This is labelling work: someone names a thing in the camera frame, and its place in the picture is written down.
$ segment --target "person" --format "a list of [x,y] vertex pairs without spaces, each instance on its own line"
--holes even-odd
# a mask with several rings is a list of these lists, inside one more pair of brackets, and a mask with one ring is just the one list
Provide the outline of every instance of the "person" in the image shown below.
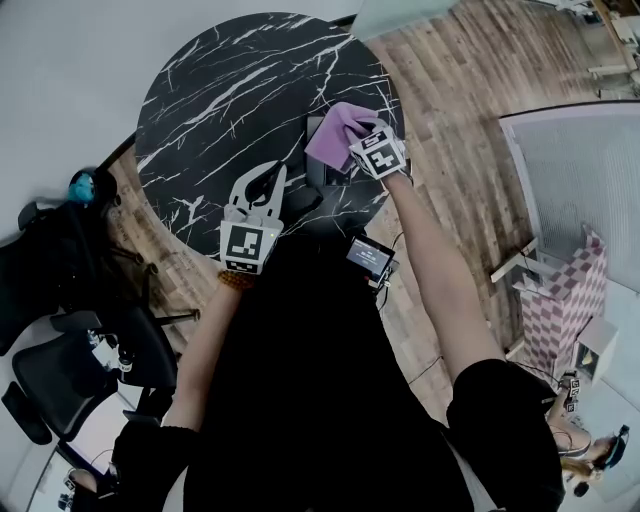
[[566,381],[561,381],[547,422],[558,447],[565,481],[577,497],[582,497],[589,490],[590,482],[601,480],[606,470],[620,462],[627,446],[629,427],[624,425],[618,435],[593,441],[589,432],[564,417],[564,403],[569,392]]
[[560,457],[530,374],[505,361],[409,179],[384,184],[453,382],[448,427],[412,393],[344,253],[282,237],[255,286],[221,274],[163,426],[117,439],[114,510],[558,509]]

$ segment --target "small display screen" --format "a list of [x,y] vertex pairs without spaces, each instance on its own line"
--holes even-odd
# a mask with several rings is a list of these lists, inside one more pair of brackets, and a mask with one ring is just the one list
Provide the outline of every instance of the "small display screen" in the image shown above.
[[347,254],[349,261],[368,270],[370,277],[376,282],[382,277],[392,257],[358,238],[354,239]]

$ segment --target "blue object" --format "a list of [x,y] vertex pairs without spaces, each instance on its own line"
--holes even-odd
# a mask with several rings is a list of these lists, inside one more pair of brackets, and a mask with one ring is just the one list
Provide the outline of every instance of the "blue object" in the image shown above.
[[93,178],[89,173],[82,173],[78,179],[69,185],[69,201],[79,204],[91,204],[96,197]]

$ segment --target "black sleeve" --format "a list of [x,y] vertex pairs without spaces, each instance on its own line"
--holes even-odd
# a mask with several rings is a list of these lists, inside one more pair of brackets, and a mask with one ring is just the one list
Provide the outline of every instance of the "black sleeve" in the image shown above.
[[161,511],[171,487],[193,460],[198,442],[193,430],[129,422],[112,456],[127,509]]
[[454,445],[496,505],[555,512],[564,499],[560,457],[528,376],[504,361],[470,366],[455,382],[447,419]]

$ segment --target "wooden floor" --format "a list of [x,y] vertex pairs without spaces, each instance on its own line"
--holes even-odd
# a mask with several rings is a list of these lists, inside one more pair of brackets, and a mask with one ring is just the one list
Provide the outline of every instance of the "wooden floor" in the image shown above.
[[[496,339],[508,346],[520,335],[518,307],[506,281],[492,285],[489,275],[531,234],[498,118],[596,101],[597,85],[586,72],[595,59],[570,14],[515,0],[463,0],[442,19],[368,45],[402,99],[417,192],[460,247]],[[202,308],[216,286],[214,263],[170,236],[155,217],[141,192],[133,148],[111,172],[123,199],[112,212],[112,234],[160,267],[155,306],[167,313]],[[400,233],[391,201],[368,231],[387,245]],[[444,420],[451,385],[442,361],[420,376],[439,355],[437,338],[402,238],[396,247],[401,268],[383,310],[385,328],[407,381],[415,379],[414,393],[432,416]],[[192,328],[170,329],[176,349],[184,349]]]

